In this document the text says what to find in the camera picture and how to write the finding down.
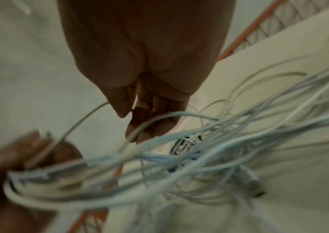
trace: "human hand holding cable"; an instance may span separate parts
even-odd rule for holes
[[[159,114],[184,111],[215,65],[234,0],[59,0],[67,43],[80,72],[117,115],[133,116],[126,137]],[[179,118],[142,132],[142,142],[170,131]]]
[[[52,219],[53,213],[15,205],[6,199],[2,192],[6,171],[22,168],[23,162],[34,157],[52,142],[50,137],[41,137],[39,132],[34,131],[0,148],[0,233],[41,232]],[[71,144],[64,142],[43,165],[62,163],[77,158],[81,158],[79,151]]]

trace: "hand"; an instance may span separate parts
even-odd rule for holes
[[[58,0],[67,43],[80,72],[125,117],[126,137],[147,119],[184,111],[214,67],[235,0]],[[168,118],[136,142],[170,131]]]
[[[0,233],[38,233],[52,219],[53,213],[28,210],[9,202],[2,192],[5,172],[22,168],[23,162],[35,156],[52,143],[38,132],[31,132],[13,143],[0,148]],[[81,158],[79,151],[69,143],[63,143],[45,165]]]

